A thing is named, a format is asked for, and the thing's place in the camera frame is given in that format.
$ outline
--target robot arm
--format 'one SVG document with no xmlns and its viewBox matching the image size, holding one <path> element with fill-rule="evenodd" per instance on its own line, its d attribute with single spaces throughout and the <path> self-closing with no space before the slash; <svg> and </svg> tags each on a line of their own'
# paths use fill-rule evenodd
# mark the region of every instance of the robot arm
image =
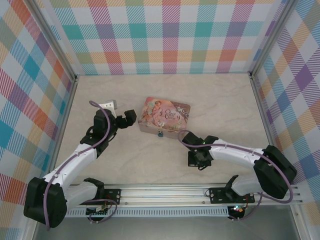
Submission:
<svg viewBox="0 0 320 240">
<path fill-rule="evenodd" d="M 249 175 L 235 175 L 229 180 L 224 188 L 224 193 L 230 201 L 233 201 L 238 196 L 257 192 L 266 192 L 274 198 L 283 199 L 288 191 L 288 186 L 278 171 L 260 156 L 253 154 L 254 152 L 266 156 L 276 164 L 290 184 L 297 175 L 297 170 L 294 166 L 275 146 L 268 145 L 265 149 L 262 149 L 232 144 L 235 148 L 230 148 L 227 147 L 230 143 L 215 136 L 207 136 L 203 140 L 192 132 L 189 132 L 182 142 L 194 146 L 213 144 L 213 146 L 197 148 L 187 146 L 190 150 L 188 152 L 189 167 L 198 167 L 199 170 L 203 170 L 212 165 L 212 160 L 219 159 L 253 170 Z"/>
<path fill-rule="evenodd" d="M 58 226 L 64 219 L 68 210 L 84 203 L 87 200 L 105 198 L 104 183 L 92 178 L 87 178 L 80 185 L 70 187 L 78 174 L 90 163 L 96 160 L 108 147 L 109 141 L 117 134 L 118 129 L 132 126 L 136 121 L 134 110 L 125 111 L 125 118 L 116 116 L 117 108 L 114 100 L 100 106 L 105 110 L 110 121 L 108 136 L 96 145 L 107 133 L 108 121 L 102 110 L 98 110 L 91 126 L 73 154 L 55 170 L 45 175 L 42 179 L 34 177 L 28 184 L 23 214 L 31 219 L 45 224 L 44 194 L 48 183 L 55 177 L 47 193 L 47 212 L 51 228 Z M 96 145 L 82 154 L 82 151 Z"/>
</svg>

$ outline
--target marble-patterned surface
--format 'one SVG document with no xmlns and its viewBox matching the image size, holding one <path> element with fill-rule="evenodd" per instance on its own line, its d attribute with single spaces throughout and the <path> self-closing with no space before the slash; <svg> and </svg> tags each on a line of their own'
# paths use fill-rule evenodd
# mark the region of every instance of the marble-patterned surface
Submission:
<svg viewBox="0 0 320 240">
<path fill-rule="evenodd" d="M 187 129 L 197 136 L 217 136 L 230 143 L 264 148 L 265 130 L 247 74 L 156 74 L 81 76 L 57 164 L 77 147 L 93 124 L 89 100 L 117 101 L 118 115 L 134 109 L 139 116 L 147 97 L 191 105 Z M 141 132 L 138 123 L 120 129 L 103 154 L 76 178 L 106 184 L 225 183 L 249 169 L 222 160 L 199 171 L 188 167 L 188 149 L 177 140 Z"/>
</svg>

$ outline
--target beige floor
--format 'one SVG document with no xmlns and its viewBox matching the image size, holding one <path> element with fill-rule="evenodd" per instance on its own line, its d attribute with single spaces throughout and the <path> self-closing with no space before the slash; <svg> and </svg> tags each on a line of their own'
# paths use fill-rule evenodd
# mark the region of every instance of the beige floor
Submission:
<svg viewBox="0 0 320 240">
<path fill-rule="evenodd" d="M 93 125 L 96 108 L 89 100 L 117 101 L 118 115 L 134 109 L 139 116 L 147 97 L 191 105 L 187 129 L 197 136 L 217 136 L 230 143 L 264 148 L 265 130 L 247 74 L 156 74 L 81 76 L 57 164 L 77 147 Z M 177 140 L 141 132 L 138 123 L 120 129 L 109 147 L 77 177 L 105 184 L 225 183 L 250 170 L 222 160 L 199 171 L 188 167 L 188 149 Z"/>
</svg>

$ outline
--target pink tin box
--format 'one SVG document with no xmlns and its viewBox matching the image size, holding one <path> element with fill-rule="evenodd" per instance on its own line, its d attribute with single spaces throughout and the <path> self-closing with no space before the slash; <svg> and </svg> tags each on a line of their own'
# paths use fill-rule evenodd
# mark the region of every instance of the pink tin box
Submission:
<svg viewBox="0 0 320 240">
<path fill-rule="evenodd" d="M 138 120 L 142 132 L 159 137 L 177 138 L 186 129 L 190 105 L 165 99 L 147 97 Z"/>
</svg>

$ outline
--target decorative tin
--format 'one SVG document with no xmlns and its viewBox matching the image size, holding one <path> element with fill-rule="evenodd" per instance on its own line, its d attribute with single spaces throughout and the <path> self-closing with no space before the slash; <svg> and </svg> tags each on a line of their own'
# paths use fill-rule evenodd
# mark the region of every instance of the decorative tin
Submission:
<svg viewBox="0 0 320 240">
<path fill-rule="evenodd" d="M 190 105 L 160 98 L 147 97 L 138 120 L 142 132 L 159 137 L 177 138 L 186 129 Z"/>
</svg>

